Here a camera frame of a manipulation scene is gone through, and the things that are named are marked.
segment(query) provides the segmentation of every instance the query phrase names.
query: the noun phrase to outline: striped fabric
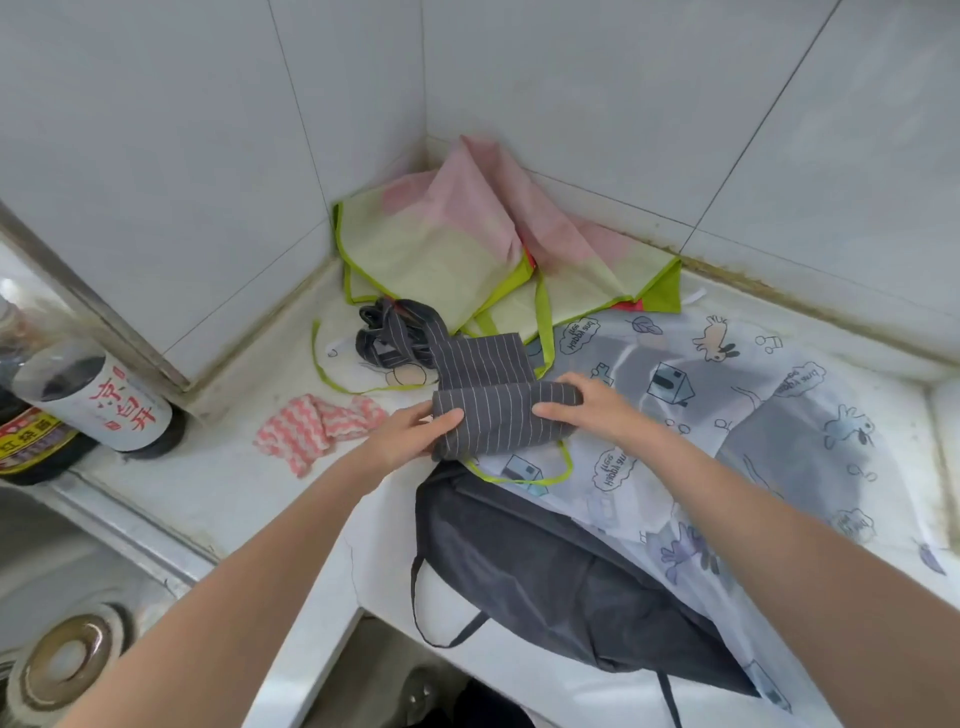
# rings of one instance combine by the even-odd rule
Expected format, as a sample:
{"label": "striped fabric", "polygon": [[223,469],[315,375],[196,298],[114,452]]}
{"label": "striped fabric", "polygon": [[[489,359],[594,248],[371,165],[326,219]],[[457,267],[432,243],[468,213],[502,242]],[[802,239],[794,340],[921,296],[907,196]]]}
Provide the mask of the striped fabric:
{"label": "striped fabric", "polygon": [[[464,420],[434,446],[434,460],[510,452],[572,434],[572,425],[544,420],[530,408],[539,401],[581,404],[583,396],[571,384],[537,380],[518,334],[451,338],[437,312],[422,303],[381,299],[370,308],[381,314],[365,316],[372,330],[357,334],[360,355],[377,366],[383,361],[435,365],[440,385],[433,395],[434,417],[464,410]],[[419,346],[421,329],[428,352]]]}
{"label": "striped fabric", "polygon": [[472,455],[510,452],[571,435],[575,429],[573,425],[545,420],[530,411],[539,401],[580,404],[583,399],[576,387],[556,381],[515,382],[434,392],[435,415],[456,407],[464,410],[464,420],[434,446],[434,459],[457,460]]}

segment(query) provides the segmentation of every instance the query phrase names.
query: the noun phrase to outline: hand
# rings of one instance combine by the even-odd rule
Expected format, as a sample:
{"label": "hand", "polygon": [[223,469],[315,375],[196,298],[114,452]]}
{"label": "hand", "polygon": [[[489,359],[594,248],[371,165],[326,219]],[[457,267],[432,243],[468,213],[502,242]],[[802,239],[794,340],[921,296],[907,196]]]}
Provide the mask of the hand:
{"label": "hand", "polygon": [[533,412],[547,420],[559,420],[582,427],[597,437],[624,447],[627,436],[644,424],[646,418],[637,412],[611,387],[599,379],[588,379],[574,372],[567,372],[557,381],[572,384],[584,396],[584,403],[571,407],[555,402],[539,402]]}
{"label": "hand", "polygon": [[398,409],[375,429],[367,441],[350,454],[365,468],[373,468],[384,478],[401,465],[419,455],[428,454],[434,441],[456,427],[464,419],[462,409],[451,409],[436,420],[423,418],[433,409],[431,401],[422,401],[412,407]]}

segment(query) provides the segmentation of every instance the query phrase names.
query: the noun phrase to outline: dark bottle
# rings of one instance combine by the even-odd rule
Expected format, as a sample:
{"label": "dark bottle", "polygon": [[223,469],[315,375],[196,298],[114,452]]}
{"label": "dark bottle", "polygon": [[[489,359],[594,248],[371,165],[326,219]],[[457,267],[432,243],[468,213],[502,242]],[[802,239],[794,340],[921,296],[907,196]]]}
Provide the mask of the dark bottle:
{"label": "dark bottle", "polygon": [[8,483],[52,480],[96,447],[93,438],[0,389],[0,478]]}
{"label": "dark bottle", "polygon": [[132,458],[159,457],[183,439],[184,412],[91,339],[59,331],[8,341],[0,385],[21,400]]}

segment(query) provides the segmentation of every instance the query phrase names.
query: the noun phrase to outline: bottle label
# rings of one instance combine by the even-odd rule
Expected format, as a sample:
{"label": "bottle label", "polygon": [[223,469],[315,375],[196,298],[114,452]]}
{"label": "bottle label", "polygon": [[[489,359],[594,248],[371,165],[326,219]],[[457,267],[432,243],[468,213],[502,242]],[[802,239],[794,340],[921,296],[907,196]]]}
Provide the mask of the bottle label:
{"label": "bottle label", "polygon": [[121,452],[146,448],[173,418],[170,402],[153,394],[109,353],[100,372],[83,389],[59,400],[31,403]]}
{"label": "bottle label", "polygon": [[31,407],[0,426],[0,475],[25,471],[77,436],[77,430]]}

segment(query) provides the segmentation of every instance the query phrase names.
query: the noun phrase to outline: white countertop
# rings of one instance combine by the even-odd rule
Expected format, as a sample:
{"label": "white countertop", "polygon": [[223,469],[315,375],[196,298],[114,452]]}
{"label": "white countertop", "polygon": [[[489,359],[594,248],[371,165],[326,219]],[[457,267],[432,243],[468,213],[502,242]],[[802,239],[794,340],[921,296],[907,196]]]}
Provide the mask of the white countertop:
{"label": "white countertop", "polygon": [[[832,370],[857,390],[875,422],[893,433],[887,441],[895,448],[904,478],[914,490],[922,518],[933,534],[933,545],[945,549],[944,485],[922,382],[946,378],[949,370],[684,273],[684,289],[691,287],[708,291],[708,297],[697,306],[708,303],[711,312],[761,324],[784,337],[816,342],[817,350],[827,352],[824,357],[833,360]],[[116,453],[99,449],[85,459],[78,473],[216,559],[245,543],[289,505],[311,478],[354,447],[352,443],[338,444],[332,455],[314,465],[308,478],[299,480],[286,463],[252,445],[257,429],[292,397],[309,392],[344,401],[320,382],[307,344],[310,318],[321,311],[326,311],[325,326],[331,316],[341,317],[341,326],[359,326],[359,319],[340,301],[338,269],[331,268],[303,296],[262,337],[272,342],[276,351],[265,356],[263,350],[271,345],[264,343],[259,352],[241,355],[240,359],[248,356],[251,362],[255,358],[257,363],[250,367],[258,372],[266,367],[258,384],[250,386],[249,373],[236,375],[237,367],[244,366],[238,360],[224,376],[227,383],[212,388],[215,394],[220,390],[221,400],[229,398],[229,391],[241,393],[231,398],[226,414],[211,418],[215,420],[211,424],[194,423],[185,441],[156,461],[124,462]],[[282,348],[276,345],[281,341],[286,342]],[[388,392],[375,398],[392,410],[428,396],[427,392]],[[210,398],[204,400],[204,411],[224,409],[210,402]],[[426,459],[412,463],[361,501],[277,658],[272,673],[275,679],[270,681],[274,694],[261,691],[245,725],[298,725],[361,609],[412,639],[420,639],[410,609],[414,494],[431,468]],[[960,563],[946,551],[942,555],[942,563],[960,574]],[[420,624],[434,642],[452,638],[475,613],[430,569],[421,575],[418,602]],[[563,728],[637,725],[640,716],[646,726],[672,726],[653,673],[604,673],[530,645],[493,622],[460,647],[442,654]],[[782,721],[779,711],[759,700],[684,680],[672,683],[687,728],[744,728]],[[302,698],[297,715],[290,712],[294,695]]]}

